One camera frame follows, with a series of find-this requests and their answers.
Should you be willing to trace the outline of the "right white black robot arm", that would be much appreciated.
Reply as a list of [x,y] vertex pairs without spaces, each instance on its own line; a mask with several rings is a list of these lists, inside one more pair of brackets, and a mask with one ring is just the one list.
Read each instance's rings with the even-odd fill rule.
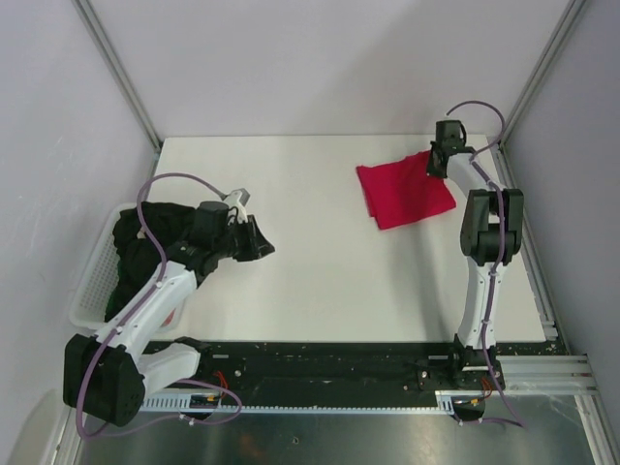
[[440,373],[456,388],[476,388],[501,376],[493,323],[504,273],[521,248],[524,196],[482,167],[454,119],[436,123],[426,172],[452,181],[466,200],[459,234],[468,265],[464,313]]

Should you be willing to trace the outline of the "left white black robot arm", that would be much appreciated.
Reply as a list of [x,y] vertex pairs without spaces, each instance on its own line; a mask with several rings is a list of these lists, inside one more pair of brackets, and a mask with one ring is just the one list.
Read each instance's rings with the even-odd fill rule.
[[199,343],[178,339],[148,355],[146,346],[169,315],[193,294],[220,261],[251,262],[274,252],[245,206],[243,189],[204,201],[187,235],[168,249],[146,284],[92,336],[75,335],[64,355],[63,401],[115,426],[127,425],[151,394],[181,380],[200,388],[214,364]]

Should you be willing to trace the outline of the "red t shirt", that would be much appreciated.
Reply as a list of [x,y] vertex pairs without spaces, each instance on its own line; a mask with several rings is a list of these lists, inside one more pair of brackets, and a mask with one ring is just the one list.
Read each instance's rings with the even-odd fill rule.
[[445,181],[426,172],[429,157],[427,150],[396,162],[356,167],[368,214],[380,231],[412,225],[456,208]]

